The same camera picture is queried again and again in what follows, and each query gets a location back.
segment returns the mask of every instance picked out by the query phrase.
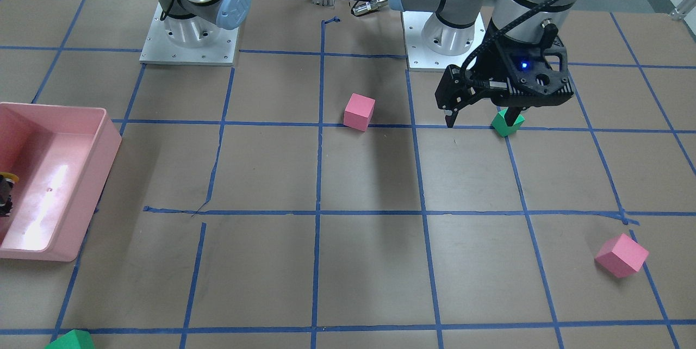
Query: green cube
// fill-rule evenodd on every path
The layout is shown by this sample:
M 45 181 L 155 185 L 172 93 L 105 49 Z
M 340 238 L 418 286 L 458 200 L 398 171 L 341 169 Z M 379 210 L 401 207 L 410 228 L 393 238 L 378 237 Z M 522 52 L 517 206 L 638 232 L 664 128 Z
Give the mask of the green cube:
M 497 114 L 495 114 L 495 118 L 490 123 L 490 125 L 493 126 L 495 131 L 497 131 L 502 138 L 504 138 L 505 136 L 509 136 L 512 133 L 515 133 L 520 128 L 520 126 L 522 126 L 522 122 L 524 122 L 524 117 L 522 116 L 522 114 L 520 114 L 517 116 L 515 123 L 512 124 L 512 126 L 508 126 L 507 122 L 505 122 L 506 111 L 507 109 L 504 109 L 503 111 L 500 111 Z
M 89 333 L 72 330 L 48 344 L 46 349 L 94 349 L 94 342 Z

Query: pink cube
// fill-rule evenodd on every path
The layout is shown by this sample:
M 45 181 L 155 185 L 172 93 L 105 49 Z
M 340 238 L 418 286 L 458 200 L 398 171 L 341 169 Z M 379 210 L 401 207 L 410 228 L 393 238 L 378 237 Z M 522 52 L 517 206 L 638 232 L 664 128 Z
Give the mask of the pink cube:
M 353 94 L 343 113 L 343 124 L 349 128 L 366 131 L 375 111 L 375 99 Z
M 639 272 L 648 254 L 648 250 L 622 233 L 616 238 L 607 240 L 594 260 L 616 277 L 624 278 Z

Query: pink plastic tray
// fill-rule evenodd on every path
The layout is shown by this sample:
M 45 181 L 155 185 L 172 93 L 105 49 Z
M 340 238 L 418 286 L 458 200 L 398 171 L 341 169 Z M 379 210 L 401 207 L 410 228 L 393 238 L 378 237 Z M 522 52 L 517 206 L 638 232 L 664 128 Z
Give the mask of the pink plastic tray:
M 20 178 L 0 258 L 75 259 L 120 141 L 105 109 L 0 103 L 0 171 Z

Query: metal mounting plate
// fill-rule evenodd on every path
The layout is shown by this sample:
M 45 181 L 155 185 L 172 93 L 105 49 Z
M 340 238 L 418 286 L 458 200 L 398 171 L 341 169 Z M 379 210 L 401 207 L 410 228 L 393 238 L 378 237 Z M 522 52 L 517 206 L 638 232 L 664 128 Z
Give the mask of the metal mounting plate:
M 458 56 L 445 56 L 435 53 L 425 45 L 420 36 L 425 22 L 430 18 L 432 12 L 403 12 L 403 38 L 406 40 L 406 52 L 408 54 L 408 69 L 414 72 L 441 72 L 450 64 L 461 65 L 470 52 L 478 47 L 483 42 L 483 37 L 486 33 L 483 18 L 479 13 L 476 18 L 475 36 L 472 44 L 467 52 Z M 469 64 L 472 67 L 476 59 Z
M 150 31 L 147 32 L 145 44 L 142 45 L 140 54 L 142 64 L 234 66 L 239 37 L 238 28 L 232 31 L 219 29 L 220 32 L 212 45 L 181 47 L 167 37 L 164 22 L 159 19 L 161 13 L 160 5 L 157 5 Z

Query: blue tape grid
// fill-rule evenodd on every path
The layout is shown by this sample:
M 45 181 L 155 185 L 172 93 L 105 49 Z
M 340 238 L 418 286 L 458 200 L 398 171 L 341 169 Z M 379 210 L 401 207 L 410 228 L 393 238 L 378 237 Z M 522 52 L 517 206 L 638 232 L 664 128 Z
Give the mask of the blue tape grid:
M 629 233 L 631 234 L 631 238 L 634 240 L 634 242 L 638 242 L 638 240 L 636 238 L 636 233 L 633 232 L 633 229 L 630 229 Z M 672 322 L 669 320 L 669 317 L 667 316 L 667 311 L 664 309 L 664 304 L 662 303 L 662 299 L 660 298 L 660 294 L 657 291 L 657 285 L 655 285 L 655 281 L 652 278 L 652 274 L 650 273 L 650 269 L 648 268 L 648 264 L 646 262 L 643 263 L 643 270 L 645 270 L 645 275 L 648 279 L 648 282 L 650 283 L 650 287 L 653 291 L 653 295 L 655 295 L 655 300 L 656 300 L 657 305 L 660 309 L 660 314 L 662 314 L 663 323 L 664 323 L 664 325 L 667 326 L 669 336 L 672 339 L 672 344 L 674 344 L 674 349 L 679 349 L 679 342 L 677 342 L 676 336 L 674 335 L 674 329 L 672 329 Z
M 522 191 L 522 182 L 520 181 L 519 171 L 517 171 L 517 163 L 515 162 L 515 156 L 512 152 L 512 145 L 510 144 L 509 136 L 505 137 L 505 145 L 507 146 L 507 154 L 510 156 L 510 163 L 512 164 L 512 171 L 515 175 L 515 182 L 517 183 L 517 190 L 520 195 L 520 203 L 522 203 L 522 209 L 524 210 L 525 220 L 527 221 L 527 229 L 529 230 L 529 235 L 532 239 L 532 246 L 534 247 L 534 254 L 537 258 L 537 265 L 539 266 L 539 274 L 542 277 L 542 284 L 544 284 L 544 292 L 546 293 L 546 301 L 549 303 L 549 312 L 551 314 L 552 324 L 554 325 L 554 331 L 556 333 L 556 340 L 558 341 L 559 349 L 564 349 L 563 337 L 561 336 L 561 329 L 558 324 L 558 317 L 556 316 L 556 309 L 554 307 L 554 299 L 551 297 L 551 290 L 549 287 L 549 281 L 546 279 L 546 270 L 544 270 L 544 262 L 542 262 L 542 253 L 539 250 L 539 243 L 537 242 L 537 235 L 534 232 L 534 226 L 532 225 L 532 217 L 529 214 L 529 209 L 527 208 L 527 201 L 524 197 L 524 191 Z
M 35 98 L 33 102 L 37 101 L 38 97 L 40 96 L 43 88 L 45 87 L 45 84 L 47 83 L 51 72 L 53 71 L 55 64 L 57 63 L 60 54 L 63 51 L 75 51 L 75 52 L 140 52 L 140 49 L 112 49 L 112 48 L 96 48 L 96 47 L 65 47 L 65 44 L 67 43 L 67 40 L 70 37 L 70 33 L 72 32 L 72 29 L 74 28 L 75 22 L 77 22 L 77 18 L 79 17 L 79 13 L 82 10 L 82 7 L 84 5 L 85 0 L 82 0 L 80 3 L 79 8 L 77 9 L 77 12 L 75 13 L 75 16 L 71 22 L 71 25 L 68 29 L 68 32 L 66 33 L 60 47 L 23 47 L 23 46 L 0 46 L 0 49 L 28 49 L 28 50 L 52 50 L 56 51 L 57 54 L 55 55 L 54 61 L 52 62 L 51 66 L 49 67 L 49 71 L 47 71 L 47 74 L 44 78 L 44 81 L 42 82 L 39 90 L 37 91 L 37 94 L 35 95 Z M 599 142 L 596 140 L 596 136 L 594 136 L 594 132 L 603 132 L 603 133 L 669 133 L 673 134 L 674 137 L 677 140 L 677 143 L 679 144 L 682 152 L 684 153 L 684 156 L 686 160 L 688 161 L 689 165 L 691 166 L 692 170 L 694 173 L 696 173 L 696 169 L 694 168 L 693 162 L 688 156 L 688 153 L 686 153 L 686 150 L 681 143 L 681 140 L 679 139 L 679 134 L 696 134 L 696 130 L 678 130 L 674 129 L 672 126 L 671 121 L 669 120 L 666 112 L 664 111 L 664 108 L 662 104 L 659 102 L 654 89 L 652 88 L 649 80 L 647 79 L 643 69 L 645 68 L 663 68 L 663 69 L 696 69 L 696 66 L 667 66 L 667 65 L 642 65 L 639 63 L 637 60 L 636 55 L 634 54 L 631 46 L 629 45 L 628 40 L 626 39 L 624 33 L 621 30 L 621 27 L 619 26 L 619 23 L 616 20 L 616 17 L 612 14 L 612 19 L 614 20 L 614 24 L 616 24 L 617 29 L 619 30 L 622 39 L 624 39 L 624 42 L 626 46 L 629 49 L 629 52 L 631 52 L 631 55 L 636 62 L 634 65 L 627 65 L 627 64 L 591 64 L 591 63 L 570 63 L 571 65 L 580 65 L 580 66 L 600 66 L 600 67 L 637 67 L 640 71 L 641 74 L 646 81 L 647 86 L 649 87 L 651 94 L 653 95 L 656 104 L 658 104 L 659 109 L 661 110 L 664 119 L 666 119 L 666 122 L 669 126 L 669 130 L 663 130 L 663 129 L 594 129 L 592 128 L 589 118 L 587 117 L 587 113 L 584 109 L 584 106 L 581 103 L 581 109 L 583 111 L 583 115 L 586 118 L 586 121 L 588 123 L 588 128 L 525 128 L 523 127 L 522 129 L 530 129 L 530 130 L 549 130 L 549 131 L 571 131 L 571 132 L 590 132 L 593 134 L 593 139 L 595 141 L 595 144 L 597 145 L 598 153 L 602 157 L 602 164 L 605 166 L 607 176 L 609 177 L 610 181 L 612 182 L 611 178 L 611 173 L 609 172 L 608 166 L 606 165 L 606 161 L 604 160 L 604 155 L 601 152 L 601 148 L 599 147 Z M 530 216 L 531 215 L 550 215 L 550 214 L 565 214 L 565 215 L 602 215 L 606 217 L 611 217 L 617 220 L 622 220 L 624 223 L 634 223 L 634 225 L 638 225 L 638 222 L 636 220 L 631 220 L 627 219 L 624 214 L 627 215 L 633 215 L 633 216 L 647 216 L 647 215 L 656 215 L 656 216 L 689 216 L 689 217 L 694 217 L 696 216 L 696 213 L 694 212 L 646 212 L 646 211 L 627 211 L 625 212 L 623 208 L 620 206 L 620 201 L 618 198 L 618 195 L 616 193 L 616 187 L 612 183 L 612 190 L 614 191 L 614 194 L 616 195 L 617 199 L 617 205 L 619 205 L 619 212 L 583 212 L 583 211 L 571 211 L 571 210 L 558 210 L 558 211 L 552 211 L 552 210 L 529 210 L 526 207 L 526 203 L 524 201 L 524 193 L 522 192 L 521 189 L 521 183 L 519 180 L 519 174 L 517 173 L 517 166 L 515 165 L 514 161 L 514 153 L 512 151 L 512 146 L 509 142 L 509 139 L 506 139 L 506 144 L 508 147 L 508 152 L 510 155 L 511 163 L 513 165 L 513 169 L 515 172 L 515 180 L 518 183 L 518 188 L 520 191 L 520 201 L 523 203 L 523 211 L 495 211 L 495 212 L 473 212 L 473 211 L 452 211 L 452 212 L 444 212 L 444 211 L 428 211 L 425 209 L 425 200 L 424 200 L 424 195 L 423 195 L 423 189 L 422 189 L 422 173 L 420 172 L 420 157 L 418 153 L 418 143 L 417 143 L 417 129 L 423 129 L 423 128 L 444 128 L 444 126 L 440 126 L 439 124 L 415 124 L 415 117 L 413 113 L 413 99 L 411 97 L 411 87 L 410 87 L 410 79 L 408 79 L 408 72 L 407 72 L 407 82 L 408 82 L 408 95 L 409 95 L 409 106 L 411 108 L 411 124 L 371 124 L 371 128 L 411 128 L 413 132 L 413 139 L 414 139 L 414 149 L 415 149 L 415 155 L 416 155 L 416 165 L 418 169 L 418 176 L 419 176 L 419 191 L 421 194 L 421 210 L 420 211 L 331 211 L 331 210 L 321 210 L 320 209 L 320 182 L 321 182 L 321 129 L 323 127 L 343 127 L 341 124 L 324 124 L 323 119 L 322 119 L 322 107 L 323 107 L 323 73 L 324 73 L 324 68 L 323 68 L 323 61 L 325 57 L 362 57 L 362 58 L 395 58 L 395 59 L 403 59 L 405 56 L 402 55 L 395 55 L 395 54 L 374 54 L 374 55 L 367 55 L 367 54 L 341 54 L 341 53 L 326 53 L 324 52 L 324 26 L 325 24 L 328 24 L 331 21 L 338 21 L 338 20 L 328 20 L 327 22 L 322 22 L 321 26 L 321 52 L 316 53 L 316 52 L 279 52 L 279 51 L 265 51 L 265 50 L 240 50 L 241 52 L 250 52 L 250 53 L 263 53 L 263 54 L 299 54 L 299 55 L 316 55 L 321 57 L 321 74 L 322 78 L 320 80 L 320 96 L 321 96 L 321 102 L 320 102 L 320 122 L 319 123 L 256 123 L 256 122 L 234 122 L 234 121 L 226 121 L 225 116 L 223 114 L 222 119 L 220 122 L 216 121 L 160 121 L 160 120 L 131 120 L 129 119 L 129 113 L 130 110 L 132 109 L 132 105 L 134 103 L 134 100 L 137 95 L 137 91 L 140 85 L 140 82 L 142 80 L 142 75 L 144 74 L 145 71 L 145 66 L 142 67 L 141 72 L 139 74 L 138 80 L 136 82 L 136 86 L 134 87 L 134 92 L 131 96 L 130 102 L 128 109 L 126 111 L 126 114 L 124 115 L 123 119 L 115 119 L 114 121 L 117 123 L 122 123 L 122 126 L 120 128 L 120 133 L 122 134 L 124 132 L 125 126 L 129 123 L 172 123 L 172 124 L 219 124 L 221 127 L 221 130 L 223 130 L 223 127 L 226 126 L 227 124 L 254 124 L 255 126 L 312 126 L 312 127 L 318 127 L 320 128 L 320 145 L 319 145 L 319 150 L 318 150 L 318 199 L 316 200 L 316 211 L 241 211 L 241 210 L 225 210 L 225 211 L 207 211 L 207 212 L 194 212 L 194 211 L 178 211 L 178 210 L 166 210 L 166 209 L 156 209 L 156 208 L 150 208 L 146 207 L 144 210 L 145 211 L 150 211 L 150 212 L 155 212 L 155 213 L 180 213 L 180 212 L 186 212 L 186 213 L 197 213 L 201 215 L 217 215 L 217 214 L 222 214 L 222 215 L 278 215 L 278 214 L 297 214 L 297 215 L 315 215 L 316 217 L 316 236 L 315 236 L 315 279 L 313 282 L 313 323 L 312 326 L 309 327 L 197 327 L 197 328 L 189 328 L 188 327 L 188 321 L 190 320 L 190 315 L 191 315 L 191 309 L 193 307 L 193 299 L 195 296 L 195 290 L 196 290 L 196 282 L 197 282 L 197 274 L 198 274 L 198 268 L 200 267 L 200 262 L 201 262 L 201 253 L 202 253 L 202 245 L 204 241 L 204 231 L 206 231 L 206 225 L 203 223 L 201 227 L 201 238 L 199 240 L 199 246 L 198 246 L 198 251 L 196 253 L 196 263 L 194 265 L 194 274 L 191 280 L 191 290 L 189 292 L 189 303 L 187 305 L 187 315 L 184 319 L 184 327 L 181 329 L 177 328 L 164 328 L 164 329 L 134 329 L 134 328 L 114 328 L 114 329 L 87 329 L 88 331 L 92 332 L 92 334 L 181 334 L 182 335 L 182 341 L 181 341 L 181 347 L 185 347 L 185 341 L 186 341 L 186 335 L 187 334 L 206 334 L 206 333 L 259 333 L 259 332 L 298 332 L 298 333 L 307 333 L 310 332 L 313 334 L 313 348 L 316 345 L 316 330 L 318 327 L 316 326 L 316 304 L 318 303 L 318 257 L 319 257 L 319 230 L 320 230 L 320 222 L 319 218 L 320 215 L 322 214 L 338 214 L 338 215 L 417 215 L 421 214 L 423 216 L 424 220 L 424 235 L 426 238 L 426 244 L 427 244 L 427 252 L 428 252 L 428 271 L 430 273 L 431 277 L 431 285 L 432 285 L 432 295 L 433 295 L 433 305 L 435 306 L 435 317 L 436 317 L 436 324 L 434 325 L 411 325 L 411 326 L 394 326 L 394 325 L 378 325 L 378 326 L 334 326 L 334 327 L 323 327 L 321 331 L 325 332 L 338 332 L 338 331 L 403 331 L 403 330 L 436 330 L 438 332 L 438 346 L 443 347 L 442 344 L 442 331 L 443 330 L 448 330 L 448 329 L 517 329 L 517 328 L 554 328 L 555 331 L 557 332 L 557 338 L 559 339 L 559 346 L 563 347 L 562 345 L 562 338 L 560 336 L 560 327 L 592 327 L 592 326 L 620 326 L 620 325 L 666 325 L 669 330 L 669 334 L 672 337 L 672 341 L 674 344 L 675 348 L 679 347 L 678 342 L 676 342 L 676 337 L 674 336 L 674 332 L 672 329 L 672 325 L 696 325 L 696 320 L 695 319 L 681 319 L 681 320 L 671 320 L 666 314 L 666 311 L 664 311 L 664 306 L 661 302 L 661 299 L 659 297 L 658 291 L 656 289 L 656 285 L 654 284 L 654 280 L 652 279 L 652 275 L 649 272 L 649 268 L 647 265 L 644 265 L 644 269 L 646 270 L 646 275 L 648 277 L 649 283 L 652 287 L 652 290 L 654 292 L 654 295 L 656 297 L 656 301 L 658 302 L 658 306 L 661 310 L 661 313 L 663 315 L 663 320 L 593 320 L 593 321 L 574 321 L 574 322 L 559 322 L 557 320 L 557 317 L 555 317 L 555 310 L 554 310 L 554 305 L 552 304 L 552 299 L 550 297 L 550 290 L 548 287 L 548 283 L 546 282 L 546 277 L 544 273 L 544 268 L 541 262 L 541 257 L 539 255 L 539 250 L 538 250 L 538 245 L 536 242 L 536 237 L 533 232 L 533 227 L 532 223 L 530 221 Z M 227 110 L 228 108 L 228 102 L 229 102 L 229 90 L 231 89 L 231 82 L 229 83 L 228 86 L 228 94 L 226 97 L 226 104 L 223 113 Z M 490 126 L 457 126 L 456 128 L 460 129 L 489 129 Z M 216 163 L 217 160 L 219 159 L 219 150 L 216 155 Z M 211 182 L 209 186 L 209 193 L 208 193 L 208 199 L 210 196 L 210 192 L 212 190 L 212 185 L 214 184 L 214 169 L 211 173 Z M 532 237 L 532 243 L 535 246 L 535 252 L 537 253 L 537 262 L 539 263 L 539 269 L 542 274 L 542 280 L 544 281 L 544 286 L 545 290 L 547 293 L 547 300 L 549 300 L 549 307 L 550 311 L 552 313 L 552 319 L 554 320 L 553 322 L 529 322 L 529 323 L 484 323 L 484 324 L 459 324 L 459 325 L 453 325 L 453 324 L 441 324 L 439 320 L 439 310 L 438 310 L 438 305 L 437 305 L 437 289 L 435 287 L 435 281 L 434 281 L 434 275 L 433 275 L 433 269 L 432 269 L 432 256 L 430 255 L 430 238 L 428 238 L 428 231 L 427 231 L 427 215 L 447 215 L 447 214 L 453 214 L 453 215 L 524 215 L 525 218 L 527 219 L 527 225 L 529 226 L 530 229 L 530 235 Z M 636 236 L 633 232 L 633 230 L 630 230 L 632 238 L 635 240 Z M 80 254 L 76 260 L 75 267 L 70 279 L 70 282 L 68 284 L 65 298 L 63 300 L 63 304 L 60 309 L 59 317 L 57 319 L 57 324 L 55 324 L 54 329 L 0 329 L 0 335 L 33 335 L 33 334 L 50 334 L 52 335 L 52 339 L 55 339 L 55 337 L 59 334 L 64 334 L 65 332 L 70 331 L 69 329 L 62 329 L 60 325 L 62 324 L 63 317 L 65 316 L 65 312 L 67 310 L 67 305 L 70 300 L 70 295 L 72 294 L 72 289 L 74 287 L 74 282 L 75 279 L 77 279 L 77 274 L 79 272 L 79 266 L 80 266 L 80 260 L 82 259 L 82 248 L 84 248 L 84 243 L 85 240 L 87 239 L 87 236 L 85 236 L 83 240 L 82 247 L 80 248 Z
M 664 117 L 664 121 L 667 122 L 667 126 L 669 129 L 672 131 L 672 134 L 674 134 L 674 138 L 676 139 L 676 143 L 679 144 L 679 148 L 681 148 L 681 152 L 684 154 L 684 158 L 686 158 L 687 163 L 689 163 L 689 166 L 691 167 L 691 171 L 696 175 L 696 167 L 694 167 L 693 161 L 691 161 L 691 158 L 689 158 L 688 153 L 686 153 L 686 149 L 684 148 L 684 145 L 681 143 L 681 139 L 679 139 L 679 135 L 674 132 L 674 126 L 672 126 L 672 122 L 669 120 L 669 116 L 667 116 L 667 112 L 664 111 L 664 107 L 662 106 L 662 103 L 657 97 L 657 94 L 655 94 L 655 90 L 653 89 L 652 84 L 650 84 L 650 81 L 648 77 L 645 74 L 645 71 L 643 70 L 643 66 L 641 63 L 638 61 L 638 57 L 636 57 L 636 54 L 633 52 L 633 48 L 629 44 L 628 39 L 626 39 L 626 35 L 624 35 L 623 30 L 621 30 L 621 26 L 619 25 L 619 22 L 616 20 L 616 16 L 614 16 L 614 13 L 610 13 L 612 20 L 614 20 L 614 24 L 616 25 L 616 28 L 619 30 L 619 34 L 621 34 L 621 38 L 624 40 L 624 43 L 626 44 L 626 47 L 629 49 L 629 52 L 631 53 L 631 57 L 633 57 L 633 60 L 636 62 L 636 66 L 638 67 L 638 70 L 641 72 L 641 76 L 643 77 L 646 85 L 648 86 L 648 89 L 650 90 L 650 93 L 653 96 L 653 99 L 655 99 L 655 103 L 657 104 L 657 107 L 659 107 L 660 112 L 662 113 L 662 116 Z
M 442 320 L 440 319 L 440 302 L 437 297 L 437 283 L 435 282 L 435 269 L 433 267 L 432 248 L 430 247 L 430 229 L 428 228 L 428 214 L 425 207 L 425 188 L 423 186 L 422 167 L 420 165 L 420 149 L 418 149 L 418 131 L 415 128 L 415 107 L 413 106 L 413 91 L 411 90 L 411 76 L 406 70 L 406 87 L 408 90 L 408 110 L 411 112 L 411 133 L 413 134 L 413 150 L 415 153 L 415 172 L 418 176 L 418 195 L 420 197 L 420 213 L 423 220 L 423 236 L 425 238 L 425 257 L 428 262 L 428 276 L 430 277 L 430 292 L 433 300 L 433 312 L 435 314 L 435 326 L 437 326 L 438 349 L 444 349 L 445 342 L 442 336 Z
M 194 262 L 194 273 L 191 275 L 191 287 L 189 289 L 189 301 L 186 304 L 186 315 L 184 316 L 184 327 L 181 331 L 179 349 L 185 349 L 186 339 L 189 334 L 189 323 L 191 322 L 191 311 L 194 309 L 194 298 L 196 297 L 196 286 L 198 284 L 198 272 L 201 269 L 201 257 L 203 254 L 203 243 L 206 241 L 206 223 L 201 223 L 201 235 L 198 238 L 198 248 L 196 249 L 196 260 Z
M 63 49 L 65 48 L 65 44 L 67 43 L 67 40 L 69 39 L 70 34 L 72 34 L 72 29 L 75 27 L 75 23 L 77 22 L 78 17 L 80 17 L 80 12 L 82 12 L 82 7 L 84 7 L 85 1 L 87 1 L 87 0 L 80 1 L 80 5 L 79 5 L 79 7 L 77 7 L 77 12 L 75 12 L 75 16 L 72 18 L 72 22 L 70 22 L 70 26 L 67 28 L 67 32 L 65 33 L 65 37 L 63 38 L 63 41 L 60 43 L 60 47 L 55 52 L 55 57 L 53 59 L 53 62 L 51 62 L 51 66 L 48 68 L 48 71 L 46 72 L 46 75 L 44 76 L 44 79 L 41 82 L 41 85 L 39 86 L 39 89 L 37 90 L 36 95 L 32 99 L 32 103 L 35 103 L 38 101 L 39 96 L 41 95 L 44 88 L 46 87 L 46 83 L 48 82 L 48 79 L 50 79 L 51 73 L 53 72 L 55 65 L 58 63 L 58 59 L 60 58 L 60 54 L 63 52 Z

